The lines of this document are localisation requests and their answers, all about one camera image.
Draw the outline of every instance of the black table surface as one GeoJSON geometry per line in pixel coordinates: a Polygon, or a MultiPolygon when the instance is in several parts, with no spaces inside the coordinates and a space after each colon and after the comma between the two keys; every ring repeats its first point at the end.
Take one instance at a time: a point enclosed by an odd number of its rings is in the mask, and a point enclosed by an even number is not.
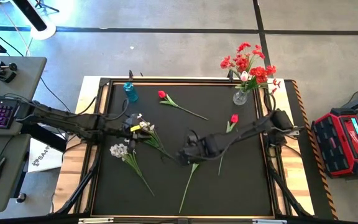
{"type": "MultiPolygon", "coordinates": [[[[127,114],[142,113],[155,124],[165,149],[174,155],[192,129],[200,137],[225,132],[232,114],[239,115],[238,126],[256,120],[253,94],[247,103],[236,106],[233,86],[136,86],[139,99],[129,105],[127,114]],[[178,105],[209,118],[208,121],[172,106],[160,104],[157,91],[166,91],[178,105]]],[[[115,85],[108,113],[121,112],[126,95],[115,85]]],[[[111,155],[109,148],[123,143],[109,137],[102,145],[102,159],[92,215],[125,216],[271,216],[271,199],[260,137],[231,146],[224,155],[221,174],[219,160],[201,163],[193,174],[181,213],[181,199],[191,166],[181,167],[160,158],[156,149],[140,143],[137,162],[155,196],[147,190],[132,168],[111,155]]]]}
{"type": "MultiPolygon", "coordinates": [[[[44,57],[0,56],[0,60],[5,64],[14,62],[18,67],[17,76],[12,82],[4,83],[0,81],[0,95],[15,93],[32,99],[47,59],[44,57]]],[[[10,138],[11,136],[8,135],[0,135],[0,153],[10,138]]],[[[0,212],[6,209],[16,179],[22,172],[22,161],[29,143],[30,136],[28,134],[19,134],[12,138],[4,150],[3,155],[6,157],[6,163],[0,179],[0,212]]]]}

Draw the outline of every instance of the red tulip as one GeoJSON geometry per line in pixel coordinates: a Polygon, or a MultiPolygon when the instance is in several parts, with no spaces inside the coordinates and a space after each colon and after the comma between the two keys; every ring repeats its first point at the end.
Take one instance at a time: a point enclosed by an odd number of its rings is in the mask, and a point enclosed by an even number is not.
{"type": "Polygon", "coordinates": [[[161,99],[164,99],[164,98],[167,96],[167,94],[166,94],[164,91],[160,90],[160,91],[158,91],[158,96],[159,96],[161,99]]]}
{"type": "Polygon", "coordinates": [[[232,123],[237,123],[237,122],[239,122],[239,115],[238,115],[238,114],[234,114],[233,116],[231,116],[231,122],[232,122],[232,123]]]}

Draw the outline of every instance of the yellow and black tape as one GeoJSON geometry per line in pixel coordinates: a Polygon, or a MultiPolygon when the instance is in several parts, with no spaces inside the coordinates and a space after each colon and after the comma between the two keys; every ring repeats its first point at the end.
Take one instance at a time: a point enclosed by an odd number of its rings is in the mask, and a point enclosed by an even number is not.
{"type": "Polygon", "coordinates": [[[327,194],[328,203],[329,203],[329,206],[331,207],[331,212],[332,212],[332,214],[334,216],[334,219],[338,220],[338,216],[337,216],[335,206],[334,206],[333,196],[331,195],[331,193],[329,191],[327,179],[326,179],[326,176],[325,176],[325,173],[324,173],[324,167],[323,167],[323,165],[321,163],[320,153],[317,150],[316,141],[315,141],[314,135],[313,135],[313,133],[311,132],[311,129],[310,129],[308,117],[306,116],[306,110],[305,110],[305,107],[303,106],[301,94],[300,94],[300,92],[298,90],[298,85],[296,84],[296,81],[292,81],[292,83],[293,83],[293,87],[295,89],[296,97],[298,97],[299,106],[301,108],[302,116],[303,116],[303,119],[305,121],[305,129],[306,129],[306,131],[308,132],[308,135],[309,135],[311,147],[313,148],[314,157],[316,159],[317,166],[318,166],[318,169],[319,169],[319,172],[320,172],[320,175],[321,175],[321,180],[323,181],[324,189],[325,189],[326,194],[327,194]]]}

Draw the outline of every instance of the gray floor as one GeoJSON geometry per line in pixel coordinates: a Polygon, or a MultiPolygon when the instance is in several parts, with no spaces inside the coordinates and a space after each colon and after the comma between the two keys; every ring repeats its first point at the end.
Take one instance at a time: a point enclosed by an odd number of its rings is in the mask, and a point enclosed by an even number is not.
{"type": "MultiPolygon", "coordinates": [[[[61,11],[41,14],[65,27],[257,28],[252,0],[45,2],[61,11]]],[[[265,29],[358,30],[358,0],[261,0],[259,4],[265,29]]],[[[10,3],[4,8],[16,25],[28,25],[10,3]]],[[[0,26],[10,25],[0,9],[0,26]]],[[[29,33],[22,34],[30,42],[29,33]]],[[[25,53],[17,33],[0,35],[25,53]]],[[[358,36],[267,35],[266,39],[276,77],[298,82],[309,120],[343,105],[358,90],[358,36]]],[[[33,40],[30,52],[48,58],[44,80],[75,109],[85,75],[127,76],[132,70],[146,76],[225,77],[219,63],[243,41],[258,44],[259,36],[58,32],[48,40],[33,40]]],[[[63,109],[42,84],[35,99],[63,109]]],[[[57,177],[58,170],[27,175],[23,191],[28,201],[20,205],[11,201],[0,218],[48,213],[57,177]]],[[[358,221],[358,180],[329,180],[329,185],[339,218],[358,221]]]]}

